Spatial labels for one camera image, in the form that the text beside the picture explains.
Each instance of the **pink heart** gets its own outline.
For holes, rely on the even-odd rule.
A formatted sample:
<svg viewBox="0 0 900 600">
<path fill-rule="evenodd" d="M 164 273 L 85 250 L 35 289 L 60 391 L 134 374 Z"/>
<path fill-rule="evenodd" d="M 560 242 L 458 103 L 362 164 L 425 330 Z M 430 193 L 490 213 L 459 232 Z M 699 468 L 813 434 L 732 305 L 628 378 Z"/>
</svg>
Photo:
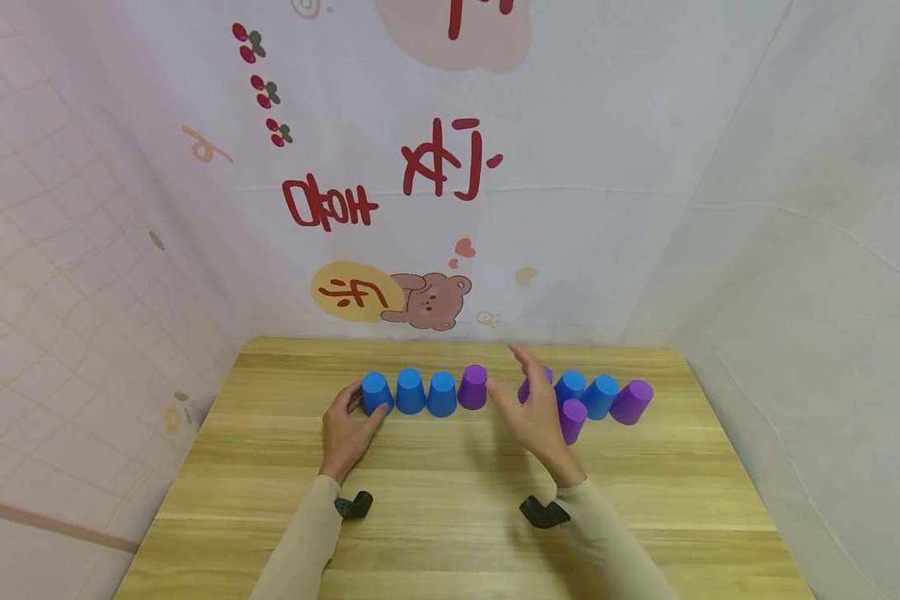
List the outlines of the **pink heart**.
<svg viewBox="0 0 900 600">
<path fill-rule="evenodd" d="M 457 246 L 452 250 L 463 258 L 474 258 L 477 255 L 477 251 L 473 250 L 473 242 L 468 237 L 458 239 Z"/>
</svg>

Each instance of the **cartoon bear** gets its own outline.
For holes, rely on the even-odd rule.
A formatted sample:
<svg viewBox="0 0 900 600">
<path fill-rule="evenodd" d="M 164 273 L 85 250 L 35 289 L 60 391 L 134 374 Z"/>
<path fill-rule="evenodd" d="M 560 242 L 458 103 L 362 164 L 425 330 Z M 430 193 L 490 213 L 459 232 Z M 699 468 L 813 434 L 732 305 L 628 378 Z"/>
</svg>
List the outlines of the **cartoon bear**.
<svg viewBox="0 0 900 600">
<path fill-rule="evenodd" d="M 457 324 L 457 315 L 463 309 L 463 296 L 472 286 L 464 276 L 446 277 L 439 272 L 429 272 L 423 277 L 398 272 L 391 278 L 403 288 L 406 302 L 402 311 L 385 310 L 380 313 L 380 318 L 435 331 L 446 331 Z"/>
</svg>

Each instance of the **beige sleeve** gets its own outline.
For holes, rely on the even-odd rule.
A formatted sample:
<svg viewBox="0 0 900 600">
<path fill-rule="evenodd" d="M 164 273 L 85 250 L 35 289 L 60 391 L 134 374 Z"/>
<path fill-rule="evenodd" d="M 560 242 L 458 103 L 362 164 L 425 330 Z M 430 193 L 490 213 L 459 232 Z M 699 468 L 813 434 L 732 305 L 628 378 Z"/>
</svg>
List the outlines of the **beige sleeve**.
<svg viewBox="0 0 900 600">
<path fill-rule="evenodd" d="M 250 600 L 316 600 L 320 576 L 340 538 L 340 485 L 319 475 L 260 574 Z"/>
<path fill-rule="evenodd" d="M 576 554 L 600 578 L 608 600 L 676 600 L 657 564 L 629 531 L 606 495 L 589 479 L 557 490 L 570 516 L 562 528 Z"/>
</svg>

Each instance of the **hand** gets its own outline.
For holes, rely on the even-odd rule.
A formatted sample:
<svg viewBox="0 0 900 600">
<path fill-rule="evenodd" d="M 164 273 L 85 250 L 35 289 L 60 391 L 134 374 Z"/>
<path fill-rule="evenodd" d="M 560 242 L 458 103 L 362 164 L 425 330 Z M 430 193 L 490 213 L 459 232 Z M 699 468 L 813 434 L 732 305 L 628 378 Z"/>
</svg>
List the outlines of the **hand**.
<svg viewBox="0 0 900 600">
<path fill-rule="evenodd" d="M 571 488 L 587 479 L 580 461 L 563 441 L 557 413 L 557 394 L 536 356 L 525 347 L 512 343 L 513 356 L 523 374 L 530 379 L 530 397 L 520 404 L 515 394 L 496 381 L 487 380 L 490 399 L 500 409 L 507 428 L 523 446 L 537 457 L 560 488 Z"/>
<path fill-rule="evenodd" d="M 323 413 L 323 464 L 319 474 L 334 478 L 338 484 L 343 484 L 350 469 L 367 452 L 370 440 L 387 417 L 386 404 L 363 421 L 350 417 L 361 405 L 360 383 L 358 379 L 344 387 Z"/>
</svg>

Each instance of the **left hand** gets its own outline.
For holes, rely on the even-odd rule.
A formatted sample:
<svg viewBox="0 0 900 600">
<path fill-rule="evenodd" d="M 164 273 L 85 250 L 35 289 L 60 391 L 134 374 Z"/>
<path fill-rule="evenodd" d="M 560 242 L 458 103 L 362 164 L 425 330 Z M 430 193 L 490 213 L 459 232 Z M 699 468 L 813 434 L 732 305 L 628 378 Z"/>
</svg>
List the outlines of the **left hand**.
<svg viewBox="0 0 900 600">
<path fill-rule="evenodd" d="M 367 452 L 370 440 L 387 417 L 386 404 L 378 406 L 363 421 L 350 417 L 362 404 L 360 384 L 357 379 L 344 387 L 323 413 L 323 464 L 319 474 L 334 478 L 338 484 L 343 484 L 350 469 Z"/>
</svg>

